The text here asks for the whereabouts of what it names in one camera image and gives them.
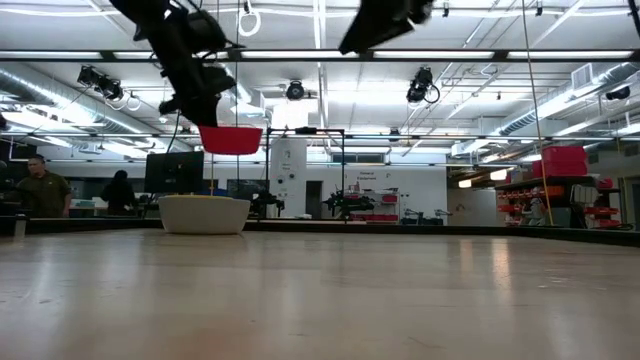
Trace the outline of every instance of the man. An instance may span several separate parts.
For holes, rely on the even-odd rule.
[[[47,171],[44,157],[34,155],[28,162],[28,178],[18,183],[25,206],[32,210],[34,218],[59,218],[69,216],[71,189],[66,180]]]

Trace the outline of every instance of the person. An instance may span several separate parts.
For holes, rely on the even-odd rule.
[[[135,195],[133,188],[127,181],[127,174],[124,170],[118,170],[113,179],[102,191],[100,197],[109,203],[107,213],[114,216],[130,215],[125,206],[133,207],[135,204]]]
[[[34,155],[27,163],[29,177],[18,183],[20,197],[34,218],[69,216],[71,188],[60,175],[47,171],[44,157]]]

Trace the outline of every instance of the brown shirt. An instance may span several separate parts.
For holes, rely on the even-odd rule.
[[[18,184],[24,205],[35,218],[62,217],[65,197],[71,193],[69,184],[60,175],[46,172],[43,177],[29,176]]]

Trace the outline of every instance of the white bowl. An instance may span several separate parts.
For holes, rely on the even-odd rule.
[[[171,195],[161,197],[162,225],[172,234],[240,234],[251,202],[219,196]]]

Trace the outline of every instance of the wooden floor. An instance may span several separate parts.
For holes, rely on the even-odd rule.
[[[0,359],[638,359],[640,250],[159,230],[0,245]]]

